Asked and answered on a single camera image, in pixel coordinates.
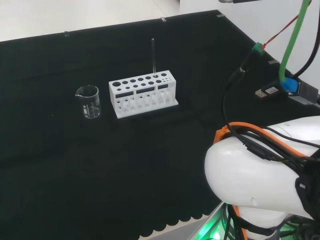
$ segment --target green cable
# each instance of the green cable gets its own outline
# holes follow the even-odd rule
[[[310,0],[303,0],[303,3],[301,5],[299,17],[298,17],[296,24],[294,26],[289,44],[285,50],[285,53],[284,53],[284,56],[283,56],[283,59],[282,59],[281,65],[280,65],[280,71],[279,71],[280,82],[286,81],[285,72],[286,72],[287,63],[288,63],[289,57],[291,55],[291,52],[294,49],[294,46],[295,46],[296,40],[298,38],[302,23],[304,22],[305,15],[306,15],[308,5],[309,5],[309,1]]]

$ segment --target black tablecloth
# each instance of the black tablecloth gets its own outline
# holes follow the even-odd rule
[[[254,43],[218,11],[0,43],[0,239],[136,240],[220,202],[204,174],[226,79]],[[158,71],[177,82],[176,107],[117,119],[108,82]],[[270,125],[318,115],[255,91],[278,65],[267,54],[231,91],[230,121]],[[99,88],[87,120],[74,95]]]

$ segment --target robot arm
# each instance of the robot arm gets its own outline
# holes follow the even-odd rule
[[[270,128],[291,138],[320,144],[320,116],[279,123]],[[318,150],[269,133],[307,156]],[[290,215],[313,219],[305,211],[295,188],[299,175],[282,162],[254,155],[234,136],[215,143],[207,151],[204,166],[208,184],[217,197],[239,206],[241,217],[255,226],[278,226]],[[264,235],[249,231],[247,236],[255,240],[266,239]]]

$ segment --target floor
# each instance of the floor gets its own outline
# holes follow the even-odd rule
[[[1,0],[0,42],[178,15],[178,0]]]

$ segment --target green connector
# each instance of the green connector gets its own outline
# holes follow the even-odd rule
[[[265,53],[265,50],[262,49],[262,46],[263,46],[262,43],[257,42],[257,43],[253,46],[252,50],[255,50],[255,51],[257,51],[259,54],[263,55],[263,54]]]

